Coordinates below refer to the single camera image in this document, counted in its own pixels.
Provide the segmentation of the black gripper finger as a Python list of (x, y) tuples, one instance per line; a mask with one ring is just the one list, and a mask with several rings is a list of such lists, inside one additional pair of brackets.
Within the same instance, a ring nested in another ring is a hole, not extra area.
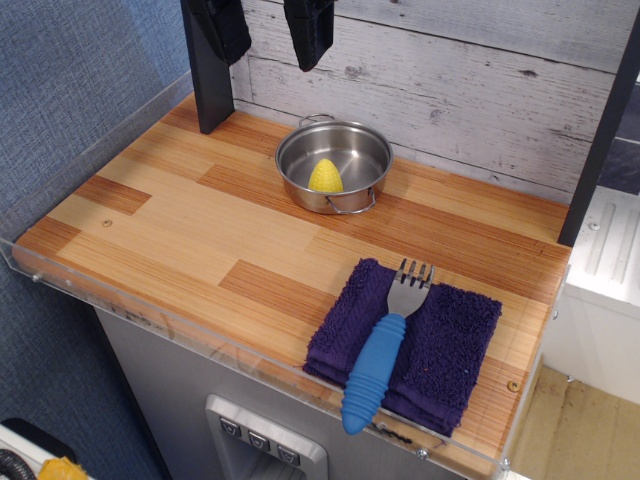
[(193, 1), (192, 14), (215, 55), (226, 65), (235, 64), (251, 47), (240, 0)]
[(333, 45), (334, 2), (285, 0), (284, 11), (299, 68), (308, 72)]

